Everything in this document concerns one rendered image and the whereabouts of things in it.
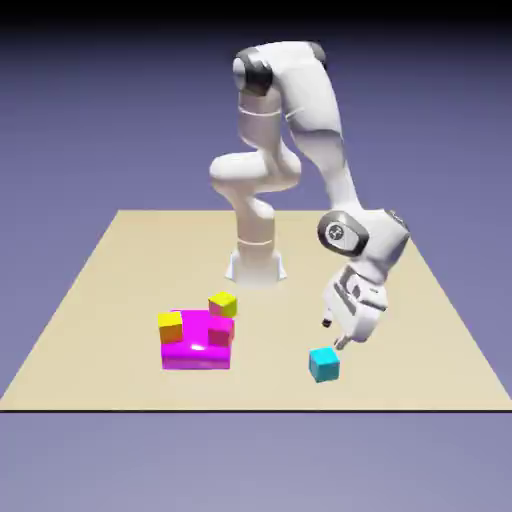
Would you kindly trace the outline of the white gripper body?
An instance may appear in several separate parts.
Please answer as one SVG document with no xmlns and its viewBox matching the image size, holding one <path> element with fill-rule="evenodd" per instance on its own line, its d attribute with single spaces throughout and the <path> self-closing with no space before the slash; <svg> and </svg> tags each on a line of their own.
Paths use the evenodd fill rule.
<svg viewBox="0 0 512 512">
<path fill-rule="evenodd" d="M 342 336 L 354 342 L 365 342 L 387 310 L 387 292 L 382 287 L 355 286 L 349 292 L 342 286 L 327 286 L 323 293 L 323 318 L 337 323 Z"/>
</svg>

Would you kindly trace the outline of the small cyan cube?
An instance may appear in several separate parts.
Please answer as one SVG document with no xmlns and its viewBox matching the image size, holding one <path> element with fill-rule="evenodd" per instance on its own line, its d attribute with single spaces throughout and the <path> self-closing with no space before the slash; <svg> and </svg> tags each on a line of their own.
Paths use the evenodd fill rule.
<svg viewBox="0 0 512 512">
<path fill-rule="evenodd" d="M 311 350 L 309 371 L 316 383 L 337 380 L 340 375 L 340 359 L 335 350 L 331 347 Z"/>
</svg>

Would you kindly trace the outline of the small yellow cube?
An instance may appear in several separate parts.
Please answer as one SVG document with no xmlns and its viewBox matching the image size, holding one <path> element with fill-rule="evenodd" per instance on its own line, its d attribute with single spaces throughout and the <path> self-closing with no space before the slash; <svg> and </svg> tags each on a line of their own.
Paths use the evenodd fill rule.
<svg viewBox="0 0 512 512">
<path fill-rule="evenodd" d="M 228 292 L 219 292 L 208 298 L 212 315 L 234 318 L 237 315 L 237 298 Z"/>
<path fill-rule="evenodd" d="M 160 312 L 157 315 L 160 342 L 178 343 L 183 340 L 183 319 L 180 311 Z"/>
</svg>

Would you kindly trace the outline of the small pink cube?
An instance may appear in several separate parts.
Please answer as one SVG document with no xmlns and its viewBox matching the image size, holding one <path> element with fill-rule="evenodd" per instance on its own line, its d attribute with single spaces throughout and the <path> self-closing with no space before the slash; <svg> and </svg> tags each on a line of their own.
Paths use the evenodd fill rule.
<svg viewBox="0 0 512 512">
<path fill-rule="evenodd" d="M 217 347 L 229 347 L 234 338 L 234 327 L 209 327 L 208 344 Z"/>
</svg>

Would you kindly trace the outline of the large magenta box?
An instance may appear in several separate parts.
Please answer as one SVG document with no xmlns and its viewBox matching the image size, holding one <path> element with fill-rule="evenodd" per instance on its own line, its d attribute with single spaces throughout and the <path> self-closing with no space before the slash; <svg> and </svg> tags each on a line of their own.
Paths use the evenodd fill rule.
<svg viewBox="0 0 512 512">
<path fill-rule="evenodd" d="M 215 370 L 229 369 L 229 347 L 208 344 L 209 327 L 233 326 L 233 318 L 212 315 L 208 310 L 179 310 L 183 319 L 183 340 L 161 345 L 161 361 L 164 369 Z"/>
</svg>

